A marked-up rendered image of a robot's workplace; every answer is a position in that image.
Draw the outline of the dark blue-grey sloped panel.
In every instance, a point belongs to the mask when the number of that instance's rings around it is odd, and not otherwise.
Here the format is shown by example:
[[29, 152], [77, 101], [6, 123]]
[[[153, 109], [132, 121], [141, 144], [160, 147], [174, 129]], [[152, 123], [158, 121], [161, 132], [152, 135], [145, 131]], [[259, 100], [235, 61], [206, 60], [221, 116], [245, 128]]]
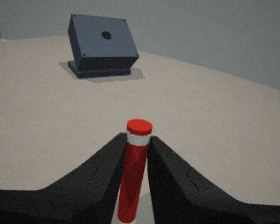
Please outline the dark blue-grey sloped panel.
[[71, 14], [68, 37], [77, 79], [131, 75], [140, 57], [125, 19]]

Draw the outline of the red peg with grey band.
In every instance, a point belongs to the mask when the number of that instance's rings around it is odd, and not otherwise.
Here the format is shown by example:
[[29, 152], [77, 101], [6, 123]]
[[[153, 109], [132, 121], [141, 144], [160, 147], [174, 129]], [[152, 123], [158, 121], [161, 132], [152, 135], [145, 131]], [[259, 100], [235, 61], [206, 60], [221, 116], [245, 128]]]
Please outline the red peg with grey band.
[[129, 120], [127, 124], [127, 132], [125, 132], [127, 149], [125, 149], [123, 176], [121, 176], [119, 190], [119, 210], [117, 210], [117, 218], [123, 222], [135, 220], [152, 128], [153, 125], [149, 121], [141, 119]]

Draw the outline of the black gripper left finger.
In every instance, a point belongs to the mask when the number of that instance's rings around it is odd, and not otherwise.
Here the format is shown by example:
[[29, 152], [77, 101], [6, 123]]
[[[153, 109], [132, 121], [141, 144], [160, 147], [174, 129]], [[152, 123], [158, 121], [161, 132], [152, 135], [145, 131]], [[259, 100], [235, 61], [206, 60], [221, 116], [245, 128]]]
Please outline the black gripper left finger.
[[127, 133], [56, 183], [36, 190], [0, 190], [0, 224], [111, 224], [123, 176]]

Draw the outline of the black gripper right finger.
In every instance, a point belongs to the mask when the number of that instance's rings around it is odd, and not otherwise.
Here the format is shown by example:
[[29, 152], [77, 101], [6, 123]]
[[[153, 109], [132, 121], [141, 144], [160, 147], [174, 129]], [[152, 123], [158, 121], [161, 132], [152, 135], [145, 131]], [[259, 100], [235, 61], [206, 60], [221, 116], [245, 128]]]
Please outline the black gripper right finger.
[[230, 197], [157, 136], [148, 147], [155, 224], [280, 224], [280, 206]]

